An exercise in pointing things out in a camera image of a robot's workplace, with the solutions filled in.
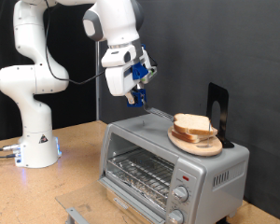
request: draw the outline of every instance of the metal bracket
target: metal bracket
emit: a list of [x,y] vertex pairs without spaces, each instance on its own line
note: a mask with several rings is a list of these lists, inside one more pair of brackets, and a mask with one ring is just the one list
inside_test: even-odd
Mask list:
[[134,104],[134,98],[133,98],[133,95],[131,94],[130,91],[128,91],[128,92],[125,94],[125,97],[127,97],[128,103],[129,103],[130,105],[133,105],[133,104]]
[[227,140],[225,137],[229,94],[227,90],[211,82],[208,86],[208,98],[206,109],[206,116],[210,119],[212,119],[212,109],[214,101],[217,101],[219,103],[221,109],[219,124],[220,127],[218,130],[217,138],[221,141],[223,148],[232,148],[234,147],[234,144]]
[[85,218],[74,208],[70,207],[65,210],[68,213],[68,219],[65,224],[90,224]]

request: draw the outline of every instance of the toaster oven top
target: toaster oven top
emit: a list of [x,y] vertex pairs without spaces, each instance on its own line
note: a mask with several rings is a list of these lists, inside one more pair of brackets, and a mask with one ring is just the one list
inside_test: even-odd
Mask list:
[[[116,126],[116,130],[124,130],[124,134],[121,137],[124,137],[129,141],[130,136],[127,136],[126,133],[131,133],[133,136],[136,136],[138,138],[137,142],[149,142],[166,152],[170,152],[170,156],[165,159],[172,163],[176,163],[178,158],[182,158],[186,161],[192,161],[196,164],[200,164],[202,167],[208,169],[213,166],[217,166],[218,164],[225,163],[226,160],[238,158],[239,154],[242,154],[243,157],[246,154],[246,148],[236,144],[235,148],[232,150],[223,149],[220,154],[212,157],[196,156],[185,152],[176,147],[167,135],[167,131],[171,126],[173,126],[173,123],[153,114],[117,121],[112,123],[112,125]],[[159,150],[156,150],[155,152],[158,156],[164,156],[164,154]]]

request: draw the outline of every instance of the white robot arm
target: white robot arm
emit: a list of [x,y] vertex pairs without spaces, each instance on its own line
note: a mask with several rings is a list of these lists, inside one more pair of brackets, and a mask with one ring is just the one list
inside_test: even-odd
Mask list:
[[94,4],[85,13],[85,31],[95,41],[107,41],[109,50],[102,59],[107,84],[114,96],[127,96],[128,106],[142,106],[145,90],[138,89],[157,72],[137,33],[143,14],[135,0],[20,0],[14,9],[16,49],[35,64],[0,70],[0,90],[16,102],[21,112],[23,134],[19,144],[13,147],[18,155],[17,166],[46,167],[59,157],[59,146],[52,135],[50,108],[34,98],[35,94],[64,91],[68,86],[66,70],[49,53],[49,63],[46,58],[43,14],[48,6],[57,3]]

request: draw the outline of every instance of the blue gripper attachment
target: blue gripper attachment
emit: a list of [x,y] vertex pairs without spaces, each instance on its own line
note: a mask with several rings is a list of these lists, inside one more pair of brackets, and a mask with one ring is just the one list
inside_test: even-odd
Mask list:
[[141,63],[132,65],[133,80],[141,79],[148,74],[148,70]]
[[128,107],[142,107],[142,99],[144,99],[147,102],[147,92],[144,89],[133,91],[132,95],[134,98],[134,105],[130,105],[129,101],[127,100]]

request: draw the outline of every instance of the red button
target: red button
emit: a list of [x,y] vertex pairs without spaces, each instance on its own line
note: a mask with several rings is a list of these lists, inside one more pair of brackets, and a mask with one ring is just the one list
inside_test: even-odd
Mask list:
[[185,180],[189,181],[189,178],[186,177],[185,175],[183,175],[183,178],[184,178]]

